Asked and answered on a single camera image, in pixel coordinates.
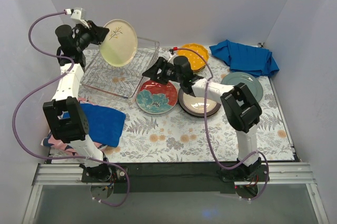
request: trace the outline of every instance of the wire rack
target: wire rack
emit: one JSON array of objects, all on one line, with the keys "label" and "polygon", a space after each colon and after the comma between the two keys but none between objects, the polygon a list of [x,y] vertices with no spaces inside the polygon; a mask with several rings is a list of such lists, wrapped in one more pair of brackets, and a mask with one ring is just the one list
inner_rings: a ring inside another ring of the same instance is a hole
[{"label": "wire rack", "polygon": [[132,103],[147,79],[142,73],[156,62],[158,50],[158,41],[138,37],[136,54],[123,67],[111,66],[98,53],[88,65],[81,84],[105,97]]}]

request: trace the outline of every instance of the dark plate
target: dark plate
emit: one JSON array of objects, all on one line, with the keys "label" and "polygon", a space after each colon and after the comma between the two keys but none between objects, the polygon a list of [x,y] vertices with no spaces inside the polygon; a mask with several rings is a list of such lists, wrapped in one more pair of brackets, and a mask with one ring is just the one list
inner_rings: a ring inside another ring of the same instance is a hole
[{"label": "dark plate", "polygon": [[[196,117],[204,117],[204,98],[193,97],[185,94],[182,89],[178,93],[178,101],[183,110]],[[214,115],[221,107],[221,104],[212,100],[207,100],[207,116]]]}]

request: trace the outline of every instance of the yellow scalloped plate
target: yellow scalloped plate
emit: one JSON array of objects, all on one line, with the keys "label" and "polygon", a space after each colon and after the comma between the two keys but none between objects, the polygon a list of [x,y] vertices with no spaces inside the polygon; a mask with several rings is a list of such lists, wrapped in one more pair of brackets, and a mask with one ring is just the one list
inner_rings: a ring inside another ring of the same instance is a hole
[{"label": "yellow scalloped plate", "polygon": [[[182,48],[188,48],[198,52],[206,61],[209,59],[209,52],[204,46],[200,44],[185,44],[182,46]],[[199,58],[196,53],[189,52],[188,50],[178,50],[177,54],[179,56],[185,56],[188,58],[191,64],[191,69],[194,72],[200,71],[206,65],[205,62],[202,61],[202,59]]]}]

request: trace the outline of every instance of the gray-green plate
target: gray-green plate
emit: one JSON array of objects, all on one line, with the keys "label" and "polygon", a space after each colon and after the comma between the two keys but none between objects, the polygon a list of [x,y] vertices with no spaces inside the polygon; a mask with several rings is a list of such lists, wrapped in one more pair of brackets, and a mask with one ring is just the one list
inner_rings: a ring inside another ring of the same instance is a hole
[{"label": "gray-green plate", "polygon": [[260,82],[253,77],[252,75],[248,73],[229,73],[227,76],[225,76],[221,84],[223,85],[237,85],[238,83],[244,83],[247,85],[249,90],[252,92],[254,98],[257,102],[260,102],[260,100],[263,97],[263,88],[260,84]]}]

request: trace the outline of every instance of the glass panel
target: glass panel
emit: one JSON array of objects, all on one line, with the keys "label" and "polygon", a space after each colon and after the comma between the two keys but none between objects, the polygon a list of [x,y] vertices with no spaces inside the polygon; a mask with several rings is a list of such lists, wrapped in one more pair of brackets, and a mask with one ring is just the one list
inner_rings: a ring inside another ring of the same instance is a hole
[{"label": "glass panel", "polygon": [[90,186],[43,186],[34,223],[317,223],[306,185],[268,185],[253,202],[232,196],[132,193],[123,206],[112,208],[92,200]]}]

